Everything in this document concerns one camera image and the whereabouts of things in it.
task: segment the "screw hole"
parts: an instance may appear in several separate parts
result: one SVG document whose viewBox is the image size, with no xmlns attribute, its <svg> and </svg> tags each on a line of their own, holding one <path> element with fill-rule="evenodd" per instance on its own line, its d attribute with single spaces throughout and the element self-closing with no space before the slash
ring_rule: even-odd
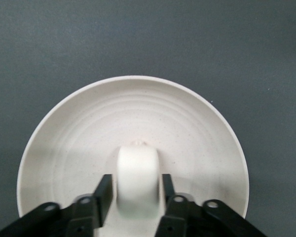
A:
<svg viewBox="0 0 296 237">
<path fill-rule="evenodd" d="M 183 201 L 184 201 L 184 198 L 181 197 L 181 196 L 176 196 L 176 197 L 174 198 L 174 201 L 176 201 L 176 202 L 183 202 Z"/>
<path fill-rule="evenodd" d="M 49 206 L 44 208 L 44 211 L 51 211 L 51 210 L 54 210 L 55 208 L 56 208 L 55 205 L 49 205 Z"/>
<path fill-rule="evenodd" d="M 207 203 L 207 205 L 211 208 L 217 208 L 218 207 L 218 204 L 214 201 L 210 201 Z"/>
<path fill-rule="evenodd" d="M 84 229 L 84 226 L 80 226 L 79 228 L 77 228 L 77 232 L 82 232 Z"/>
<path fill-rule="evenodd" d="M 89 202 L 90 202 L 90 198 L 88 198 L 88 197 L 85 197 L 84 199 L 82 199 L 82 200 L 80 201 L 81 204 L 87 204 L 87 203 L 89 203 Z"/>
</svg>

